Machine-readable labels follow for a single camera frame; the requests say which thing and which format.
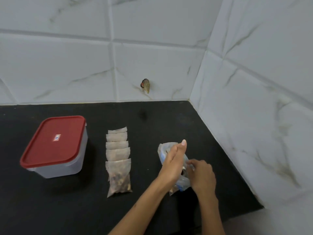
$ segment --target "blue and white plastic bag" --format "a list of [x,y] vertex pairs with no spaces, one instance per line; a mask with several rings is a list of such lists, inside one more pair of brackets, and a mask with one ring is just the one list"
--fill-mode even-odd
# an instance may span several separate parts
[[[160,158],[162,165],[163,165],[163,162],[166,158],[166,155],[169,153],[171,147],[175,144],[178,144],[178,143],[177,142],[167,142],[167,143],[163,143],[163,144],[159,145],[157,152],[159,154],[159,158]],[[179,177],[176,184],[170,190],[170,195],[172,195],[173,193],[175,193],[178,190],[184,191],[190,187],[190,180],[188,179],[188,175],[187,175],[187,171],[186,171],[186,168],[187,168],[186,161],[188,161],[188,158],[187,158],[186,154],[184,154],[184,164],[183,164],[183,168],[182,168],[182,175]]]

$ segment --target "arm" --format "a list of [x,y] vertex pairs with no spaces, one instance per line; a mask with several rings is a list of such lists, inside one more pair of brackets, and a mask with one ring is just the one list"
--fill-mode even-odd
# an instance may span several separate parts
[[140,235],[145,232],[164,195],[176,183],[182,172],[186,147],[186,141],[183,140],[171,148],[158,177],[109,235]]
[[216,179],[212,166],[195,159],[189,160],[187,164],[192,164],[195,168],[193,171],[187,167],[187,172],[200,204],[202,235],[225,235],[215,196]]

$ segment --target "black countertop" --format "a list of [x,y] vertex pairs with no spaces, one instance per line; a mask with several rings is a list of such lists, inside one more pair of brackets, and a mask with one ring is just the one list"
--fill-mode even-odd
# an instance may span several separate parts
[[[88,143],[82,170],[44,179],[19,165],[39,124],[82,115]],[[105,134],[127,126],[132,193],[107,198]],[[0,106],[0,229],[2,234],[107,234],[156,178],[160,143],[187,140],[188,158],[206,160],[216,174],[223,221],[261,209],[232,162],[187,101]],[[170,234],[201,225],[191,188],[167,194],[146,234]]]

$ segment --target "white wall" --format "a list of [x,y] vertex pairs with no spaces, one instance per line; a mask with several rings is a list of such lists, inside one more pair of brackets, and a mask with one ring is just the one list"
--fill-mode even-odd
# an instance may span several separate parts
[[189,99],[221,3],[0,0],[0,104]]
[[313,0],[223,0],[190,101],[267,208],[229,234],[313,233],[312,39]]

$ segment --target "hand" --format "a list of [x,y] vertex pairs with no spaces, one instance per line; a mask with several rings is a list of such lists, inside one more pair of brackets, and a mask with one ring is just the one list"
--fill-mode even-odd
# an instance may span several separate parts
[[196,159],[191,159],[186,163],[192,164],[195,168],[193,171],[190,166],[187,166],[187,173],[191,187],[198,199],[203,197],[215,198],[216,179],[212,166],[204,160],[198,161]]
[[184,139],[181,143],[172,146],[170,152],[166,155],[161,171],[157,177],[157,180],[164,186],[166,192],[174,186],[182,173],[186,148],[187,142]]

